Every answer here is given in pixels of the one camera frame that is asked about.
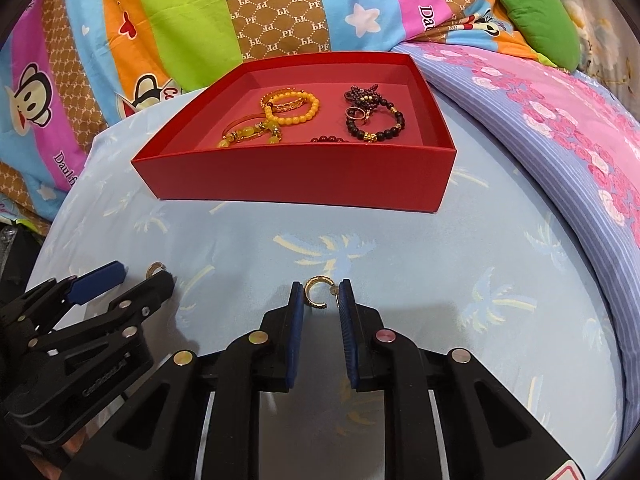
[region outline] orange stripe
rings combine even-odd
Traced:
[[[109,48],[116,64],[124,97],[134,98],[136,83],[143,74],[154,74],[163,86],[169,77],[162,68],[151,24],[140,0],[102,0]],[[125,13],[132,28],[126,25]]]

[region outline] cushion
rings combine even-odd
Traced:
[[[578,32],[560,0],[500,0],[527,43],[556,65],[575,70],[580,62]]]

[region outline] star print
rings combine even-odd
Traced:
[[[50,187],[45,186],[44,184],[40,185],[38,194],[42,197],[43,200],[53,200],[56,197],[56,192],[53,191]]]
[[[353,6],[353,14],[347,16],[344,21],[356,28],[356,36],[361,38],[367,32],[380,32],[380,25],[376,19],[380,15],[380,9],[365,9],[360,4]]]

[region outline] red tray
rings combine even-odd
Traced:
[[[404,114],[406,127],[392,140],[366,143],[346,130],[344,112],[350,104],[344,93],[352,85],[368,88],[373,84],[379,84],[378,92]],[[229,123],[260,112],[260,98],[285,87],[316,95],[320,108],[313,120],[284,126],[279,144],[267,144],[268,136],[263,136],[229,148],[216,147]],[[386,108],[378,110],[366,131],[394,124]],[[322,135],[347,142],[310,142]],[[455,156],[440,109],[409,56],[323,52],[240,65],[186,105],[132,164],[161,199],[435,212]]]

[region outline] yellow beaded bracelet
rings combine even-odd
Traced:
[[[306,114],[300,115],[298,117],[276,117],[275,115],[273,115],[273,106],[276,101],[292,97],[302,97],[309,104],[311,104],[311,108],[309,108],[309,111]],[[319,106],[320,101],[313,94],[309,94],[308,92],[284,92],[282,94],[274,95],[269,100],[267,105],[264,107],[264,114],[268,121],[276,121],[280,126],[289,126],[290,124],[300,124],[310,121],[318,113]]]

